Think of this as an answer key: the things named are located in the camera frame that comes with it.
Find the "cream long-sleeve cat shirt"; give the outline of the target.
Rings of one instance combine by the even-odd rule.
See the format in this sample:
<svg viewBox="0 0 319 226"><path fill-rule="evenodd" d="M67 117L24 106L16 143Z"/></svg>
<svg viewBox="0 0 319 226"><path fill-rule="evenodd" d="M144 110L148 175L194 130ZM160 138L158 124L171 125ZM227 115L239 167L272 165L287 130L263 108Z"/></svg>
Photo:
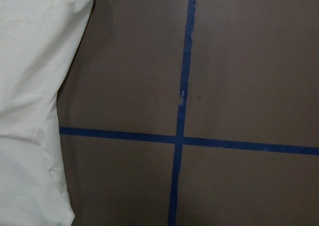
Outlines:
<svg viewBox="0 0 319 226"><path fill-rule="evenodd" d="M57 93L94 0L0 0L0 223L69 226Z"/></svg>

